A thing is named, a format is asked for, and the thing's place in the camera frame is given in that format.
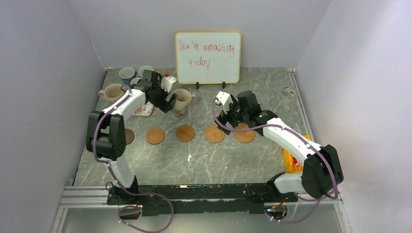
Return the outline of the cream seahorse mug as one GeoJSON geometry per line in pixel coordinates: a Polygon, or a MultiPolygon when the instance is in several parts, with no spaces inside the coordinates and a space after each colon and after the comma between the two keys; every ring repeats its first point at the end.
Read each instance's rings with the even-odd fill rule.
{"type": "Polygon", "coordinates": [[[176,100],[172,107],[172,118],[181,120],[188,113],[188,108],[196,102],[197,97],[185,89],[176,89],[173,93],[176,94],[176,100]]]}

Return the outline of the woven rattan coaster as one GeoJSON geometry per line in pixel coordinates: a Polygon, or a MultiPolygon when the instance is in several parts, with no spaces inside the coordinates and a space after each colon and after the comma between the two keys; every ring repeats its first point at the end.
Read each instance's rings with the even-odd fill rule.
{"type": "MultiPolygon", "coordinates": [[[[245,123],[241,123],[235,127],[235,130],[246,130],[249,126],[245,123]]],[[[235,138],[242,143],[250,143],[256,137],[255,131],[245,131],[245,132],[234,132],[235,138]]]]}
{"type": "Polygon", "coordinates": [[[224,139],[225,133],[216,125],[210,125],[205,129],[205,137],[211,143],[219,143],[224,139]]]}

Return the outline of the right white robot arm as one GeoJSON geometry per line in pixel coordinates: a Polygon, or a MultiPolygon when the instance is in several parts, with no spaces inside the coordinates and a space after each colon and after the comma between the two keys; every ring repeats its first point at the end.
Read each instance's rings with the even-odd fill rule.
{"type": "Polygon", "coordinates": [[[274,112],[262,110],[252,91],[243,91],[234,97],[220,91],[213,99],[213,106],[222,111],[214,116],[218,128],[225,134],[237,132],[241,123],[247,131],[255,131],[289,152],[303,170],[282,173],[267,182],[267,195],[272,201],[280,201],[287,193],[306,193],[314,200],[336,199],[338,184],[343,172],[337,150],[332,145],[321,146],[289,127],[274,112]]]}

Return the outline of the cream coral pattern mug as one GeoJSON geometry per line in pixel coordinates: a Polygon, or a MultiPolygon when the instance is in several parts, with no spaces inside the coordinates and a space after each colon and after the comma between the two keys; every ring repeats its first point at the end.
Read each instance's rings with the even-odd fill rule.
{"type": "Polygon", "coordinates": [[[119,83],[110,84],[105,89],[100,90],[98,95],[105,101],[115,103],[125,94],[121,87],[122,85],[119,83]]]}

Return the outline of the light wooden coaster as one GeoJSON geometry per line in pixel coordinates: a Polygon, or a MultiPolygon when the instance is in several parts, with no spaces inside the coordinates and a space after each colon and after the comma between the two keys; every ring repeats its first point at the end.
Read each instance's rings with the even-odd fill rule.
{"type": "Polygon", "coordinates": [[[145,137],[149,144],[157,145],[164,140],[165,133],[161,128],[151,128],[147,131],[145,137]]]}
{"type": "Polygon", "coordinates": [[[176,130],[176,137],[182,142],[190,141],[194,135],[195,131],[190,125],[182,125],[176,130]]]}

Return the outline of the dark walnut wooden coaster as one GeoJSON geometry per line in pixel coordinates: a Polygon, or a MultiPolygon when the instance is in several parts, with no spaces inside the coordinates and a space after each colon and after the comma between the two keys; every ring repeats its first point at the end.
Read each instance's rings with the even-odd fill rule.
{"type": "Polygon", "coordinates": [[[135,134],[131,129],[125,129],[126,145],[129,145],[135,138],[135,134]]]}

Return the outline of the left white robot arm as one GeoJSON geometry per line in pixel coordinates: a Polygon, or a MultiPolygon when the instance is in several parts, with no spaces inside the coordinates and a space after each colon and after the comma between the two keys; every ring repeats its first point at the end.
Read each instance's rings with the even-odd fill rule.
{"type": "Polygon", "coordinates": [[[135,86],[122,84],[121,98],[102,111],[92,111],[88,117],[86,149],[98,163],[103,163],[112,176],[113,185],[122,188],[120,198],[127,204],[139,197],[137,178],[131,172],[123,154],[126,148],[125,122],[141,106],[151,103],[168,113],[177,95],[171,93],[177,79],[146,70],[135,86]]]}

